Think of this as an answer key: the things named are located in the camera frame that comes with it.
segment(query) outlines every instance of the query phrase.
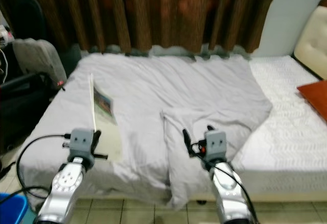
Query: curtain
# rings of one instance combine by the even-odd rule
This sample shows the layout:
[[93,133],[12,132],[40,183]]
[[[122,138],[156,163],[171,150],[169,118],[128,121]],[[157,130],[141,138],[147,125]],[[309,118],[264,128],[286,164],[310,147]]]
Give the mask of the curtain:
[[[11,24],[17,0],[0,0]],[[152,45],[182,46],[198,53],[203,43],[231,51],[241,45],[252,53],[259,47],[272,0],[37,0],[53,36],[66,49],[119,45],[148,51]]]

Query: book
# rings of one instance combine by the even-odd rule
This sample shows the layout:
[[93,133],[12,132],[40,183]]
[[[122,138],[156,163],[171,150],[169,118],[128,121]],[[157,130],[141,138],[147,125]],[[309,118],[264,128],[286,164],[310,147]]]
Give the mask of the book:
[[113,112],[114,101],[96,84],[92,73],[90,74],[90,95],[94,131],[101,131],[95,154],[107,154],[110,162],[120,161],[122,144]]

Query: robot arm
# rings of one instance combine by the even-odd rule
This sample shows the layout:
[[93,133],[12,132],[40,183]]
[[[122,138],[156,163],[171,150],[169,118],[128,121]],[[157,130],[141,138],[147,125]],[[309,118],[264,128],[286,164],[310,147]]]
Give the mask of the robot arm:
[[68,163],[63,164],[54,177],[51,192],[35,218],[34,224],[69,222],[86,172],[93,167],[95,158],[108,158],[108,156],[94,154],[100,135],[100,131],[85,129],[72,131],[70,143],[62,145],[69,147]]
[[200,158],[202,167],[209,172],[220,223],[256,223],[254,210],[244,197],[241,179],[226,162],[226,134],[208,126],[205,139],[193,144],[186,130],[183,130],[183,135],[189,156]]

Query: pillowcase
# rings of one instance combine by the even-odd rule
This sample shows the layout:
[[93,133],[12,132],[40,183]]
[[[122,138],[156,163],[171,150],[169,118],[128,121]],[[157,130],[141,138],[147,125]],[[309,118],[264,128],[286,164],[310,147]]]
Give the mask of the pillowcase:
[[302,96],[327,121],[327,80],[297,87]]

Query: cream headboard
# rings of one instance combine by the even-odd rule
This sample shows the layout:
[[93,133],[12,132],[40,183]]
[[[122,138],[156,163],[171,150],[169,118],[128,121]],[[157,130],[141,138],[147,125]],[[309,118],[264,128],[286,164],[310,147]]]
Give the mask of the cream headboard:
[[323,79],[327,79],[327,0],[311,14],[295,47],[294,56]]

